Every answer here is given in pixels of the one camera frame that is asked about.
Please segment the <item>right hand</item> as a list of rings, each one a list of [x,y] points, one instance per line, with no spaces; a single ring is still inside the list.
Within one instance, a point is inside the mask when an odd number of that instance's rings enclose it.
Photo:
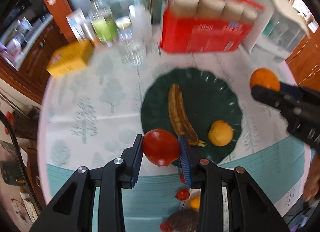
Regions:
[[[307,202],[319,192],[320,179],[320,157],[319,153],[315,153],[310,164],[308,177],[306,179],[303,191],[303,199]]]

